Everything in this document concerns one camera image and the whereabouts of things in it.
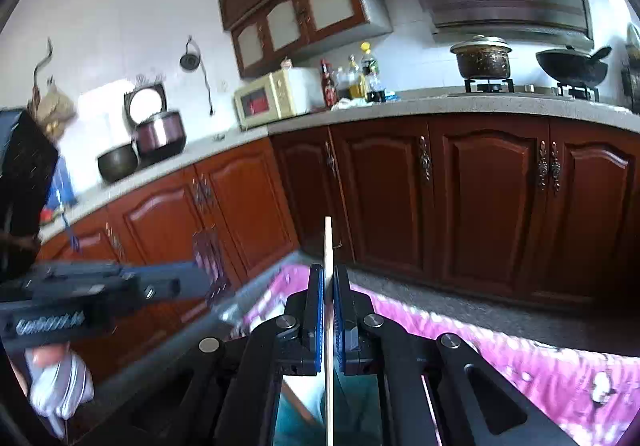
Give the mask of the white gloved left hand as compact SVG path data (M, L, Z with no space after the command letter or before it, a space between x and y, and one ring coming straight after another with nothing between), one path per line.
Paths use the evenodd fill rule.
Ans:
M92 375L68 345L46 345L25 352L32 376L28 398L41 417L67 421L93 400Z

